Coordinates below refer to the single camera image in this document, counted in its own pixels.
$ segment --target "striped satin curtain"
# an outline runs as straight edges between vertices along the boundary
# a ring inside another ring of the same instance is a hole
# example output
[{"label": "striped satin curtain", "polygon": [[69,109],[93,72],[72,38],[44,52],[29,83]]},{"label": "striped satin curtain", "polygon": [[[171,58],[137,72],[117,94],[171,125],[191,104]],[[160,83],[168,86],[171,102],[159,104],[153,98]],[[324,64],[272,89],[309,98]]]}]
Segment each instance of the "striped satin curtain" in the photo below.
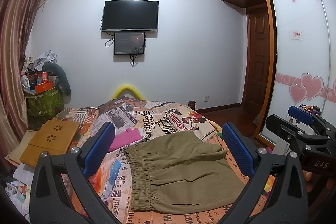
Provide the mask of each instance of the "striped satin curtain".
[{"label": "striped satin curtain", "polygon": [[40,0],[0,0],[0,158],[27,130],[20,72]]}]

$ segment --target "pink cloth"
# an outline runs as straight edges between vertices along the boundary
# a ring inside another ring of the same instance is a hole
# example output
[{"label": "pink cloth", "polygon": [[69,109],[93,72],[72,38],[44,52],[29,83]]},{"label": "pink cloth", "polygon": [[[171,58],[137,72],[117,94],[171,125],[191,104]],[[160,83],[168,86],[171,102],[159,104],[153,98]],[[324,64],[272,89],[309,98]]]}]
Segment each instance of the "pink cloth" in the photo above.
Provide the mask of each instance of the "pink cloth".
[{"label": "pink cloth", "polygon": [[126,131],[117,135],[114,138],[114,141],[109,148],[109,152],[117,150],[121,147],[124,147],[125,145],[128,145],[130,143],[136,142],[136,141],[141,140],[141,139],[142,139],[142,137],[140,135],[139,129],[128,128],[128,129],[126,129]]}]

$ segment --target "silver bolt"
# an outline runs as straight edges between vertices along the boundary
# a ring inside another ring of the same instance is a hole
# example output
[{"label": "silver bolt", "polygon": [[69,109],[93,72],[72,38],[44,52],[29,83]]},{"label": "silver bolt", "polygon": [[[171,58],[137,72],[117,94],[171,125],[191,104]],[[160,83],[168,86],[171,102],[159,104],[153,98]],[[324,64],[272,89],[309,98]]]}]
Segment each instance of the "silver bolt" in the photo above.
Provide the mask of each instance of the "silver bolt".
[{"label": "silver bolt", "polygon": [[289,155],[292,157],[292,158],[296,158],[297,157],[297,153],[295,153],[294,151],[291,151],[289,153]]},{"label": "silver bolt", "polygon": [[70,149],[70,153],[72,153],[72,154],[76,154],[78,152],[79,152],[79,147],[77,147],[77,146]]},{"label": "silver bolt", "polygon": [[45,158],[47,155],[48,155],[48,152],[47,151],[43,151],[43,152],[41,152],[40,157],[41,158]]},{"label": "silver bolt", "polygon": [[266,150],[266,148],[261,147],[261,148],[258,149],[258,152],[259,152],[260,154],[266,154],[266,153],[267,153],[267,150]]}]

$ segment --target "tv screen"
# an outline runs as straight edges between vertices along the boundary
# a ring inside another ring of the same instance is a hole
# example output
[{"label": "tv screen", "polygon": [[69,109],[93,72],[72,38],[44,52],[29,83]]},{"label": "tv screen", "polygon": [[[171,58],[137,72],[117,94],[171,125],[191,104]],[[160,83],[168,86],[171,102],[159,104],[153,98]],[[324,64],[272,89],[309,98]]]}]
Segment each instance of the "tv screen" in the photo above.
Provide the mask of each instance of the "tv screen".
[{"label": "tv screen", "polygon": [[159,2],[149,0],[105,1],[103,31],[157,31]]},{"label": "tv screen", "polygon": [[114,54],[144,54],[145,52],[144,32],[115,32],[114,34]]}]

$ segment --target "wooden floor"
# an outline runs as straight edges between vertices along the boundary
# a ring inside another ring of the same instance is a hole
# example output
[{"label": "wooden floor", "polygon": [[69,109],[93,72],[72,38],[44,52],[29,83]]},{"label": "wooden floor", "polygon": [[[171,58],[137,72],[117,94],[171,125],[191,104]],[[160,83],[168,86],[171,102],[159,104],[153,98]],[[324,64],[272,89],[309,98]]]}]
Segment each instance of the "wooden floor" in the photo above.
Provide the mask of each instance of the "wooden floor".
[{"label": "wooden floor", "polygon": [[246,136],[253,136],[256,126],[253,124],[254,116],[247,113],[240,107],[232,107],[223,110],[202,113],[204,117],[214,121],[219,126],[223,126],[226,122],[233,122],[240,132]]}]

